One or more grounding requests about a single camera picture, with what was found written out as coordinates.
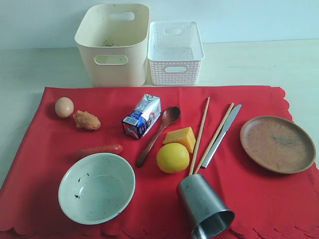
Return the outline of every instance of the yellow lemon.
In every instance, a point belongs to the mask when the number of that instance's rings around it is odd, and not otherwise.
[[[178,173],[188,167],[189,153],[180,143],[168,143],[159,149],[156,163],[165,173]]]

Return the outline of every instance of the table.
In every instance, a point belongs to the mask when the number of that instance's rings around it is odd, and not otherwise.
[[[294,122],[319,145],[319,39],[204,44],[198,86],[282,87]],[[150,75],[145,86],[151,86]],[[0,185],[44,87],[92,87],[77,48],[0,50]]]

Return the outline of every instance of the red cloth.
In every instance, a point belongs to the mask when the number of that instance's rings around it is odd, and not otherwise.
[[[141,168],[135,161],[160,127],[160,120],[142,139],[123,133],[121,120],[141,97],[161,98],[162,109],[181,108],[181,118],[158,138]],[[75,110],[96,115],[98,131],[75,127],[72,117],[55,115],[54,103],[69,97]],[[0,191],[0,238],[186,239],[190,228],[176,194],[176,186],[188,174],[165,174],[155,163],[165,133],[191,126],[198,134],[206,98],[211,97],[197,162],[231,102],[242,104],[213,160],[200,173],[236,213],[230,229],[216,238],[273,239],[319,238],[319,172],[308,170],[279,175],[254,163],[243,150],[239,132],[244,122],[259,115],[292,119],[285,92],[279,87],[140,87],[140,88],[45,88],[41,103],[28,128]],[[120,143],[121,153],[133,166],[136,191],[128,207],[113,220],[84,226],[61,211],[57,190],[61,178],[75,163],[79,148]]]

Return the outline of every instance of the stainless steel cup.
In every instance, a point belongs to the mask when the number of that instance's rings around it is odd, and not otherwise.
[[[184,178],[177,186],[192,228],[192,238],[208,239],[227,229],[235,218],[201,174]]]

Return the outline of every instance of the bin handle hole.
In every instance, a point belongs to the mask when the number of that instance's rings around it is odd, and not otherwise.
[[[167,66],[164,70],[167,73],[185,73],[188,68],[186,66]]]
[[[135,19],[135,14],[131,11],[125,12],[114,12],[110,14],[110,19],[112,20],[124,20],[124,21],[133,21]]]
[[[98,65],[125,65],[129,60],[125,55],[97,55],[94,61]]]
[[[178,34],[181,34],[182,30],[180,28],[172,27],[172,28],[166,28],[164,32],[165,34],[178,35]]]

